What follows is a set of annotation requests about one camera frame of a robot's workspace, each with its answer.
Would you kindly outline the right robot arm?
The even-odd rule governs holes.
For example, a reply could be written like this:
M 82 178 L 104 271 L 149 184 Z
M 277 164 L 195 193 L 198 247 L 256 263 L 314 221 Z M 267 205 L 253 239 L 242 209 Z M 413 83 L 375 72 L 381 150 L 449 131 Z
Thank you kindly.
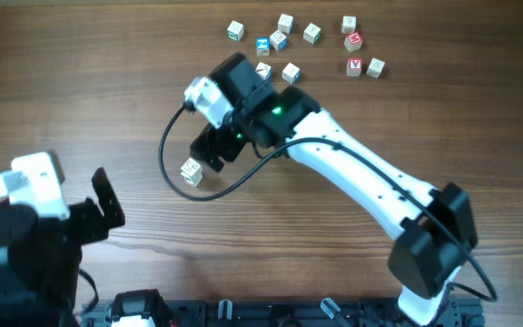
M 387 163 L 346 133 L 295 86 L 277 92 L 236 53 L 184 91 L 208 124 L 191 155 L 219 172 L 247 143 L 273 147 L 321 174 L 362 206 L 394 242 L 388 267 L 400 281 L 400 310 L 427 325 L 477 245 L 469 196 L 454 183 L 439 190 Z

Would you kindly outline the wooden block tower base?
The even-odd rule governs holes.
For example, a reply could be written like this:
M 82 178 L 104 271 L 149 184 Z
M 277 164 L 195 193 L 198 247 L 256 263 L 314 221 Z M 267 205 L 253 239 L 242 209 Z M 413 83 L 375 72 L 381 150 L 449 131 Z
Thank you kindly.
M 193 187 L 197 187 L 198 184 L 200 183 L 200 181 L 202 180 L 202 177 L 198 177 L 198 178 L 195 178 L 195 179 L 185 177 L 184 180 L 185 180 L 185 182 L 187 182 L 189 185 L 191 185 L 191 186 L 193 186 Z

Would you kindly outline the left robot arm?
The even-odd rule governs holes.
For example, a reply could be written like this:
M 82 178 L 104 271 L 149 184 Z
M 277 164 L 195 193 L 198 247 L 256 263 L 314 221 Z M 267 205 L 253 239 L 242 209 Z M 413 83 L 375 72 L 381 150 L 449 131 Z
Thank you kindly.
M 98 199 L 70 205 L 67 219 L 42 218 L 26 204 L 0 203 L 0 326 L 75 326 L 82 248 L 125 223 L 104 168 L 93 175 Z

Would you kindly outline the letter A wooden block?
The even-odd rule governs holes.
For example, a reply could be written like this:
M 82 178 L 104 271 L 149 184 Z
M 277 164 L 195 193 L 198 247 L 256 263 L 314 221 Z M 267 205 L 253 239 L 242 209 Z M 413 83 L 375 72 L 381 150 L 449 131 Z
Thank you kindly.
M 192 158 L 189 158 L 181 167 L 181 176 L 188 180 L 202 178 L 202 166 Z

